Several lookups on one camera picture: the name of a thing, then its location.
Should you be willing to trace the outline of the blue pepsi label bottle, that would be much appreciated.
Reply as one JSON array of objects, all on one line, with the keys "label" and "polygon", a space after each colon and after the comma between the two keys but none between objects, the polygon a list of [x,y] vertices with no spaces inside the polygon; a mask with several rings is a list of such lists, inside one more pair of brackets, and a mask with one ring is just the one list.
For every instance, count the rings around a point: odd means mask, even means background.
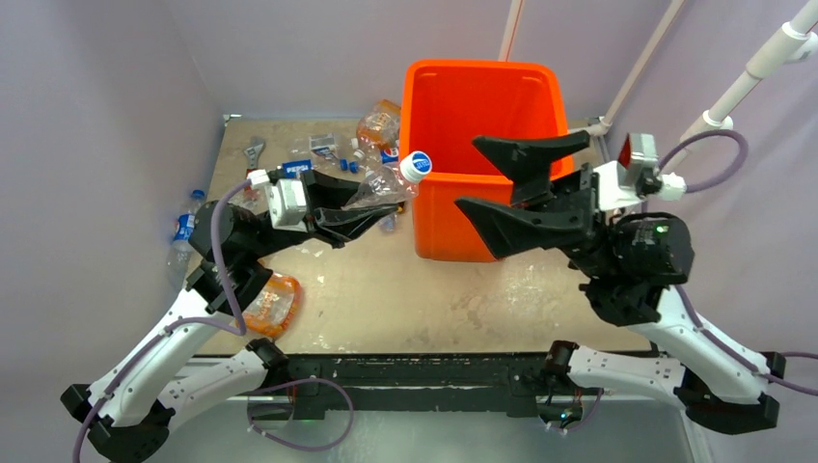
[{"label": "blue pepsi label bottle", "polygon": [[281,169],[285,177],[295,178],[301,176],[304,172],[313,170],[316,167],[316,162],[310,158],[290,160],[281,165]]}]

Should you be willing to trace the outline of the large clear plastic bottle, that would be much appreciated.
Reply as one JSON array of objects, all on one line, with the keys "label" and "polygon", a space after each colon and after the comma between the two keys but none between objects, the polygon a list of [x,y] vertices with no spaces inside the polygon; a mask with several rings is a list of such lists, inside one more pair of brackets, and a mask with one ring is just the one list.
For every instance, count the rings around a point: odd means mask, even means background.
[{"label": "large clear plastic bottle", "polygon": [[432,172],[432,167],[430,156],[421,150],[412,151],[399,162],[384,164],[367,173],[343,209],[397,204],[398,212],[379,224],[383,232],[393,232],[398,213],[419,195],[420,183]]}]

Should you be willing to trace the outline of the orange plastic bin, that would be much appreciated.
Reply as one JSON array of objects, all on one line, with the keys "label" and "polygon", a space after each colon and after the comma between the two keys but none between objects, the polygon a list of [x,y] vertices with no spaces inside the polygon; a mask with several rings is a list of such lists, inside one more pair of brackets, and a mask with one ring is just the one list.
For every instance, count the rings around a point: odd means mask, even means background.
[{"label": "orange plastic bin", "polygon": [[432,163],[409,206],[416,254],[493,261],[454,202],[468,196],[506,204],[512,184],[473,147],[473,139],[541,139],[567,131],[558,78],[542,65],[469,60],[411,65],[403,85],[399,156],[422,151]]}]

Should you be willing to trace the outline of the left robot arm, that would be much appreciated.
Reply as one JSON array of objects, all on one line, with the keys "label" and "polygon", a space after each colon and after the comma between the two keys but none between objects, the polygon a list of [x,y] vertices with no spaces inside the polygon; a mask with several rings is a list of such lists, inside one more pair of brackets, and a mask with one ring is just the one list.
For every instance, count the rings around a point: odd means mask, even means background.
[{"label": "left robot arm", "polygon": [[357,182],[316,172],[254,170],[244,186],[263,192],[267,210],[240,207],[231,194],[205,204],[192,233],[202,260],[171,307],[104,376],[62,394],[81,424],[78,443],[111,462],[151,458],[184,423],[231,396],[295,388],[287,356],[269,339],[196,374],[179,372],[215,334],[246,334],[243,314],[272,277],[263,258],[311,239],[339,249],[398,208],[360,202]]}]

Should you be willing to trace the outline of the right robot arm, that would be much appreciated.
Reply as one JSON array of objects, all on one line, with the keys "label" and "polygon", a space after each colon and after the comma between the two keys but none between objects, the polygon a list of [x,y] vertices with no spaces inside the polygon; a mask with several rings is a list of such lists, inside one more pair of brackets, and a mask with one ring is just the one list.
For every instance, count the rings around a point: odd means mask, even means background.
[{"label": "right robot arm", "polygon": [[496,259],[561,251],[586,276],[581,291],[596,315],[659,350],[639,357],[559,340],[522,380],[548,392],[649,397],[726,435],[774,428],[779,404],[768,387],[783,377],[784,356],[743,346],[692,307],[682,290],[695,259],[689,228],[645,208],[653,196],[684,196],[685,180],[662,172],[655,139],[644,133],[628,135],[615,161],[552,179],[553,164],[589,140],[584,131],[525,140],[479,135],[473,147],[511,182],[509,202],[455,203]]}]

